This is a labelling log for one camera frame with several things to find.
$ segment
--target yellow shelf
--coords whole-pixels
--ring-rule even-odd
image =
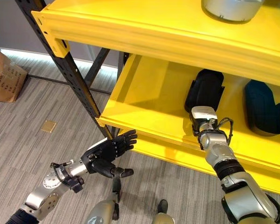
[[[137,144],[133,151],[210,175],[216,175],[211,166],[205,161],[205,152],[202,150],[188,149],[138,134]],[[280,173],[248,164],[243,164],[243,167],[253,176],[263,190],[280,194]]]
[[[280,0],[246,24],[210,18],[201,0],[55,0],[32,14],[56,56],[64,39],[280,86]]]
[[[136,129],[141,135],[200,152],[189,114],[184,109],[191,82],[200,70],[160,59],[130,56],[98,119],[99,124]],[[234,120],[231,147],[241,163],[280,173],[280,135],[256,135],[245,123],[243,88],[248,82],[247,78],[224,74],[225,90],[218,118]],[[280,87],[269,87],[275,102],[280,103]]]

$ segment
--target metal shelf frame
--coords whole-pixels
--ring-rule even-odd
[[[31,28],[34,30],[35,34],[45,47],[48,54],[53,59],[54,63],[62,73],[63,77],[67,81],[68,85],[72,88],[78,99],[81,101],[82,105],[89,113],[90,117],[92,118],[93,122],[97,125],[101,133],[109,138],[112,139],[116,132],[113,130],[112,133],[110,132],[107,126],[101,127],[96,118],[100,117],[100,111],[94,98],[92,97],[89,88],[95,79],[96,75],[98,74],[99,69],[101,68],[107,54],[109,53],[109,49],[102,48],[99,52],[97,58],[94,60],[92,67],[89,69],[85,80],[83,79],[78,67],[76,66],[70,51],[69,45],[66,41],[61,40],[61,44],[63,44],[62,48],[64,49],[65,57],[57,57],[55,56],[53,50],[51,49],[49,43],[47,42],[46,38],[44,37],[41,29],[39,28],[37,22],[33,18],[31,11],[41,11],[46,7],[46,3],[44,0],[15,0],[17,5],[19,6],[20,10],[26,17],[27,21],[29,22]],[[120,52],[119,54],[119,70],[117,76],[119,77],[123,65],[128,57],[127,53]]]

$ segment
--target person's foot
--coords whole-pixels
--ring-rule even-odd
[[[168,210],[168,202],[165,199],[162,199],[158,205],[158,213],[167,213]]]

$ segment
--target wall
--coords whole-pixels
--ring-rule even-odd
[[[0,48],[46,53],[15,0],[0,0]],[[94,55],[100,50],[95,46],[90,46],[90,49]],[[74,58],[93,61],[90,49],[86,44],[70,42],[70,52]],[[118,52],[110,51],[104,64],[117,66],[117,61]]]

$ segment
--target cardboard box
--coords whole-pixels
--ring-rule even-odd
[[[27,72],[0,52],[0,101],[14,102],[24,84]]]

